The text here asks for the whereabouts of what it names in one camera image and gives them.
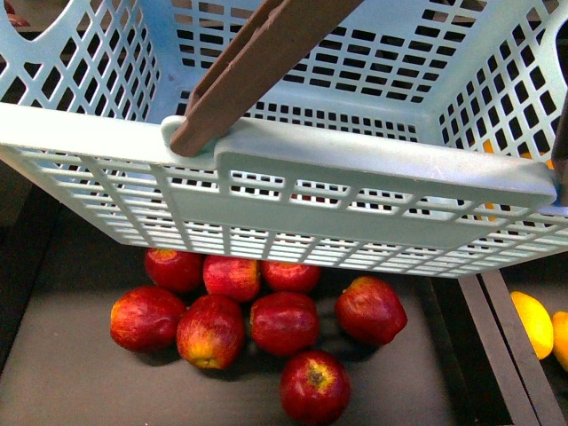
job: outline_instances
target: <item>light blue basket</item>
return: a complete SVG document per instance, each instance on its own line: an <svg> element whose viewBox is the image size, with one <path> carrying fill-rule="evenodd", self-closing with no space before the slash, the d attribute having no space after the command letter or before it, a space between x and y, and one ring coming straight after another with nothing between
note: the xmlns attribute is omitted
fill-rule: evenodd
<svg viewBox="0 0 568 426"><path fill-rule="evenodd" d="M442 277L568 249L546 165L566 2L367 0L174 155L258 3L72 0L34 41L0 13L0 158L123 244Z"/></svg>

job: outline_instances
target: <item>lemon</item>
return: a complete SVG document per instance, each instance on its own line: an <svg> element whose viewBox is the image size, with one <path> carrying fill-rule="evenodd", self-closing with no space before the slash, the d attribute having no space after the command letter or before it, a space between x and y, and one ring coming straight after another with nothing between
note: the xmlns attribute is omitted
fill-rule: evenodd
<svg viewBox="0 0 568 426"><path fill-rule="evenodd" d="M554 332L550 315L548 315L546 308L532 296L520 291L512 291L511 298L536 356L538 359L545 359L552 352L554 345Z"/></svg>
<svg viewBox="0 0 568 426"><path fill-rule="evenodd" d="M552 316L554 329L554 355L564 370L568 371L568 312L559 311Z"/></svg>

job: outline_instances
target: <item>dark tray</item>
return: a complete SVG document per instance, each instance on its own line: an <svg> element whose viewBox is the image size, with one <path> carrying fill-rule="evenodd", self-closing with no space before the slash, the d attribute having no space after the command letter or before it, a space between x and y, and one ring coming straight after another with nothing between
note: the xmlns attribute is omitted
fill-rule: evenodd
<svg viewBox="0 0 568 426"><path fill-rule="evenodd" d="M112 304L149 282L143 257L32 189L0 252L0 424L294 424L279 402L285 361L250 340L230 370L214 373L175 348L139 356L112 342ZM337 425L565 424L518 317L500 308L512 304L498 272L377 274L409 317L378 351L343 335L333 314L335 298L362 273L327 269L313 294L318 347L345 362L353 383Z"/></svg>

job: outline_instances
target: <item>apple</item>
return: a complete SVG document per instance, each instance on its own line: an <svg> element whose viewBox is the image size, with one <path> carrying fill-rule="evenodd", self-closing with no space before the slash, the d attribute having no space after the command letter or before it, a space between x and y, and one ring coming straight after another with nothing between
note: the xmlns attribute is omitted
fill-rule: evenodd
<svg viewBox="0 0 568 426"><path fill-rule="evenodd" d="M250 333L261 349L290 357L320 336L316 304L302 293L282 291L257 299L250 308Z"/></svg>
<svg viewBox="0 0 568 426"><path fill-rule="evenodd" d="M174 343L185 303L164 288L144 286L127 292L110 312L110 335L124 349L154 352Z"/></svg>
<svg viewBox="0 0 568 426"><path fill-rule="evenodd" d="M359 343L392 342L407 324L405 309L392 287L372 276L355 279L335 302L340 327Z"/></svg>
<svg viewBox="0 0 568 426"><path fill-rule="evenodd" d="M10 4L10 2L8 2L8 0L4 0L4 9L6 10L6 13L8 13L9 15L13 15L16 13L13 6Z"/></svg>
<svg viewBox="0 0 568 426"><path fill-rule="evenodd" d="M337 420L351 399L351 379L342 362L325 351L290 359L280 378L280 403L287 415L308 425Z"/></svg>
<svg viewBox="0 0 568 426"><path fill-rule="evenodd" d="M260 265L256 259L208 255L203 263L203 280L210 295L249 302L260 291Z"/></svg>
<svg viewBox="0 0 568 426"><path fill-rule="evenodd" d="M199 253L148 248L144 267L156 286L174 293L188 293L203 282L204 257Z"/></svg>
<svg viewBox="0 0 568 426"><path fill-rule="evenodd" d="M29 22L19 15L13 15L8 13L8 20L14 28L17 27L29 27Z"/></svg>
<svg viewBox="0 0 568 426"><path fill-rule="evenodd" d="M176 340L177 351L193 366L228 368L245 341L240 306L227 296L199 297L179 321Z"/></svg>
<svg viewBox="0 0 568 426"><path fill-rule="evenodd" d="M320 280L321 267L264 260L261 262L261 272L268 287L274 291L310 293Z"/></svg>

